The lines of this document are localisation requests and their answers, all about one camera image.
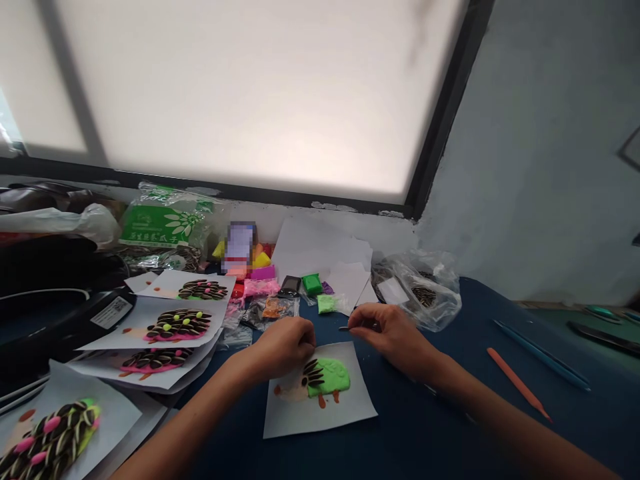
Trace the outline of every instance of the paper sheet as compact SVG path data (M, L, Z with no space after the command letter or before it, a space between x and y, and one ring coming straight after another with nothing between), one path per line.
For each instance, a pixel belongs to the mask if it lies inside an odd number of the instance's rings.
M297 382L301 369L297 369L286 377L271 380L267 394L264 439L328 430L378 415L362 378L353 342L323 345L315 350L311 358L340 360L349 371L351 379L349 390L340 392L338 404L333 401L331 395L324 395L327 406L321 409L318 398L288 401L274 393L276 385L286 388Z
M78 373L82 373L83 375L90 375L92 377L103 378L107 380L116 380L118 382L123 383L134 383L136 385L140 385L142 387L156 387L163 390L169 389L180 380L184 375L186 375L190 370L195 368L204 358L209 354L209 352L214 348L215 342L220 338L222 334L222 328L218 329L214 338L200 347L197 347L193 354L191 354L184 365L178 368L174 368L172 370L154 373L150 377L145 378L141 381L143 376L142 373L132 373L127 375L126 377L121 377L120 375L124 372L120 370L120 366L122 363L131 358L132 355L139 352L139 349L133 350L103 350L102 352L92 355L88 358L78 360L75 362L68 363L67 365L76 370ZM174 345L173 343L169 343L167 348L179 348L182 342ZM148 347L157 347L162 348L162 346L158 346L159 342L154 345L148 345Z
M176 309L197 309L210 313L212 317L209 329L204 336L194 340L180 340L180 342L156 342L151 345L143 337L147 334L147 326L153 325L161 313ZM213 340L225 318L226 305L220 302L202 300L166 300L151 297L138 297L129 316L108 335L86 344L78 350L142 350L151 348L199 347Z
M358 305L362 305L363 303L378 303L378 302L379 302L378 297L376 296L375 291L371 286L371 280L368 280L365 284L364 290L362 290L362 293L360 294L360 298L358 298L358 302L355 305L357 307Z
M319 273L326 281L330 266L339 261L362 263L366 271L371 271L372 255L368 242L300 215L285 219L271 261L282 284L287 275L302 277L310 273Z
M180 390L187 388L194 380L196 380L196 378L198 378L200 375L202 375L205 372L205 370L211 363L211 359L213 358L214 352L215 352L215 347L207 354L207 356L200 363L198 363L198 365L192 368L186 375L184 375L180 380L178 380L174 386L168 389L162 389L158 387L146 387L144 385L136 385L135 383L124 383L121 381L109 380L109 382L118 387L124 387L127 389L144 390L146 392L160 393L162 395L173 395L174 393L177 393Z
M123 389L121 392L142 412L142 416L84 480L108 480L166 417L168 408L150 398L146 393L130 389Z
M150 284L154 282L158 278L154 272L146 272L142 275L138 275L137 277L131 277L125 280L127 286L131 289L132 292L138 293L144 289L146 289Z
M124 395L96 378L80 375L53 360L49 367L51 378L44 390L32 402L0 417L0 439L4 446L16 420L29 409L36 410L32 419L39 421L67 403L92 398L101 409L100 427L82 455L62 476L62 480L82 479L122 441L142 413Z
M156 278L152 284L148 285L144 290L137 292L137 294L142 297L175 299L178 296L178 292L186 282L200 279L216 281L221 287L227 288L227 295L222 300L197 300L203 303L206 302L224 305L224 311L227 308L229 299L231 298L231 292L235 285L235 277L228 277L226 275L204 275L201 273L183 272L180 270L164 270L164 272L158 275L158 278Z
M340 313L350 316L370 278L371 274L365 271L361 263L338 262L331 267L326 282L334 292L342 293L347 298Z

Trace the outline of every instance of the orange tool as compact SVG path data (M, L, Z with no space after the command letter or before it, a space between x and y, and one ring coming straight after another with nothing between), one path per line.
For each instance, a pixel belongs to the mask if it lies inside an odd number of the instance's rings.
M536 410L538 410L538 412L542 413L542 415L544 415L544 417L547 420L553 423L553 420L551 420L551 417L548 416L547 412L545 412L545 408L542 406L542 403L540 403L540 400L538 400L535 397L535 395L532 394L531 390L529 390L527 386L522 382L522 380L518 378L515 372L511 370L511 367L507 365L507 362L502 360L502 357L498 355L498 352L496 352L496 350L492 348L488 348L487 353L491 356L493 361L498 364L498 367L500 367L500 370L502 370L505 373L505 375L509 378L509 380L511 380L511 383L514 384L514 386L518 390L520 390L520 393L522 393L524 398L527 399L527 401L531 404L531 406Z

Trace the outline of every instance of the clay craft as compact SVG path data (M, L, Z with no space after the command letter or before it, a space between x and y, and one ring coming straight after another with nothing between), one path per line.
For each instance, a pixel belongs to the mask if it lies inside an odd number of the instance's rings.
M305 365L296 385L289 389L277 385L274 394L288 401L317 397L323 409L327 406L323 395L332 395L334 402L340 403L339 393L350 386L349 372L340 360L314 359Z
M42 418L0 459L0 479L58 480L100 425L100 408L82 399Z
M177 298L184 300L222 300L226 296L226 287L221 287L216 281L199 279L186 282L178 292Z
M211 315L200 310L176 309L161 313L154 325L147 327L143 340L156 341L195 340L209 329Z
M126 377L132 373L144 373L140 380L149 378L152 373L160 373L182 367L193 353L192 348L182 349L146 349L125 360L120 367Z

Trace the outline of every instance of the gray wall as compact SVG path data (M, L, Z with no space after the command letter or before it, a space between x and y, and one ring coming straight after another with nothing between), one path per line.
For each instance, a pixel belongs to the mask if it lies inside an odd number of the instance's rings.
M417 233L512 299L640 289L640 2L498 0Z

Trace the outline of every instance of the hand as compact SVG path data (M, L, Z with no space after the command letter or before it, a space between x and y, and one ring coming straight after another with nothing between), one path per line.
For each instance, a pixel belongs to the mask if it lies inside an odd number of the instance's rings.
M285 317L270 326L249 348L234 355L249 365L256 382L286 375L304 363L315 350L315 331L309 320Z
M380 325L380 333L361 326L371 326L374 321ZM442 383L443 376L457 375L458 369L464 371L430 344L396 305L360 305L349 318L349 328L352 335L368 342L393 366L414 380L435 387Z

